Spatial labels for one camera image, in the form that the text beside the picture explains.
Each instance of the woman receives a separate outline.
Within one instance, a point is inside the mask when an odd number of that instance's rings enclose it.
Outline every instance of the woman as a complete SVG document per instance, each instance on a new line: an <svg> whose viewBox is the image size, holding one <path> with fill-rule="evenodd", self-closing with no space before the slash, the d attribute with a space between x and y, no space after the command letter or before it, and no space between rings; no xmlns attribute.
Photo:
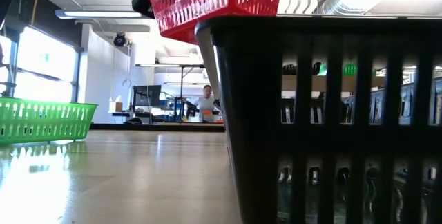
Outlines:
<svg viewBox="0 0 442 224"><path fill-rule="evenodd" d="M199 97L193 104L200 110L200 121L203 121L204 111L213 111L215 109L215 98L211 96L212 87L210 85L204 86L202 89L203 96Z"/></svg>

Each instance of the cardboard box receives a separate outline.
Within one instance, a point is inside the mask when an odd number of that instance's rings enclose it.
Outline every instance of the cardboard box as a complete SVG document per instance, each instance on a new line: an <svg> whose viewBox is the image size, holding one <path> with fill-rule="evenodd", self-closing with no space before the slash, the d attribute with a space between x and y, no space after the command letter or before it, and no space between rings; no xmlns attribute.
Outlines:
<svg viewBox="0 0 442 224"><path fill-rule="evenodd" d="M109 102L109 113L119 113L123 111L122 102Z"/></svg>

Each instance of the green plastic basket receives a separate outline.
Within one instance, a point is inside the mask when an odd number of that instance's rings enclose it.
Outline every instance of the green plastic basket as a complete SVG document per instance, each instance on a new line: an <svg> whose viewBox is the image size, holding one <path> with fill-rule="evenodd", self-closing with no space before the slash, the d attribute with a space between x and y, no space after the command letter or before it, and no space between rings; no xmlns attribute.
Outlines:
<svg viewBox="0 0 442 224"><path fill-rule="evenodd" d="M0 97L0 145L84 139L96 108Z"/></svg>

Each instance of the black plastic basket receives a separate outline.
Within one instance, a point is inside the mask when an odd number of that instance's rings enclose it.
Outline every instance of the black plastic basket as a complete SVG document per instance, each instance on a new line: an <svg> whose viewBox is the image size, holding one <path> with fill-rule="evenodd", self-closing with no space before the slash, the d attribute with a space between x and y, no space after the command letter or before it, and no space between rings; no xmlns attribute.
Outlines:
<svg viewBox="0 0 442 224"><path fill-rule="evenodd" d="M278 160L291 158L290 223L306 223L307 168L319 163L318 223L334 222L337 163L351 168L346 223L364 219L367 162L380 170L373 222L395 223L394 166L407 161L402 223L421 224L423 168L442 169L442 128L428 124L434 58L442 22L435 19L218 17L203 21L200 48L214 47L240 212L244 224L277 223ZM297 57L294 123L281 122L283 57ZM352 124L341 124L343 60L357 59ZM403 62L417 60L410 125L399 125ZM313 57L327 60L323 124L311 123ZM387 61L380 124L369 124L374 58ZM252 95L262 100L251 100ZM427 223L442 223L442 177L432 187Z"/></svg>

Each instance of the security camera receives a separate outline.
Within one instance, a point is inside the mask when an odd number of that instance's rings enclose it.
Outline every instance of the security camera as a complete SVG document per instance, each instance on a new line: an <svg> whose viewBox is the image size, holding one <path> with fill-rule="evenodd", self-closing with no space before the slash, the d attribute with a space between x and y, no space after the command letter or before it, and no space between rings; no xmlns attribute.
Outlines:
<svg viewBox="0 0 442 224"><path fill-rule="evenodd" d="M125 45L127 45L127 39L126 39L125 35L126 34L124 34L124 33L117 33L117 36L113 40L113 44L116 47L124 47Z"/></svg>

